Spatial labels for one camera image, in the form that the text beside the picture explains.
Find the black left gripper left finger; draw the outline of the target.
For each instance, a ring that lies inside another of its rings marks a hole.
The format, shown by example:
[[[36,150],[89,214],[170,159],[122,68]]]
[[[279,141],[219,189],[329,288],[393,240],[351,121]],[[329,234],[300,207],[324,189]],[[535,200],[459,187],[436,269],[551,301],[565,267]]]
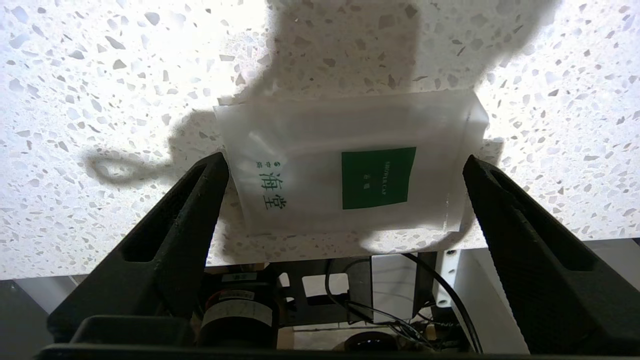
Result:
[[[47,319],[56,343],[157,343],[190,332],[230,172],[203,158]]]

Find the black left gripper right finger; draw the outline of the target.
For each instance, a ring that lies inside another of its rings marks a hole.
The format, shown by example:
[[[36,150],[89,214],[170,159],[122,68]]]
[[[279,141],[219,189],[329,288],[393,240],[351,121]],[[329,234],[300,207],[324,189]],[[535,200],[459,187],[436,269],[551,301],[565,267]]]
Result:
[[[528,351],[637,357],[639,290],[498,167],[471,155],[462,175]]]

